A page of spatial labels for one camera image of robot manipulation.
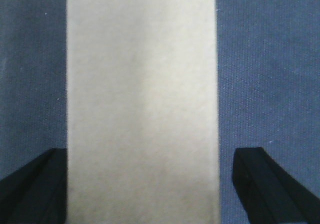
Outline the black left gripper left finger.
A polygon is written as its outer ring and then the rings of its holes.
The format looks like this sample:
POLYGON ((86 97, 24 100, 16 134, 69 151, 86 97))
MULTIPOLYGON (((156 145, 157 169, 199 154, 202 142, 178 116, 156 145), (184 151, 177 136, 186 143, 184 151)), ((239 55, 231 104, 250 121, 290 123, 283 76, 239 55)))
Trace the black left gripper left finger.
POLYGON ((49 149, 0 182, 2 224, 64 224, 67 149, 49 149))

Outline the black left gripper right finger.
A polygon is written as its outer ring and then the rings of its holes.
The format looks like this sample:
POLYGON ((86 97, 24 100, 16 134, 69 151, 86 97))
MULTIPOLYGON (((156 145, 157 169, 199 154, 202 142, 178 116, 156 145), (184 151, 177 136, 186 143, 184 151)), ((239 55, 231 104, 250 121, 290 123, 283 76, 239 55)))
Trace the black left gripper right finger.
POLYGON ((320 200, 261 147, 237 148, 232 182, 251 224, 318 224, 320 200))

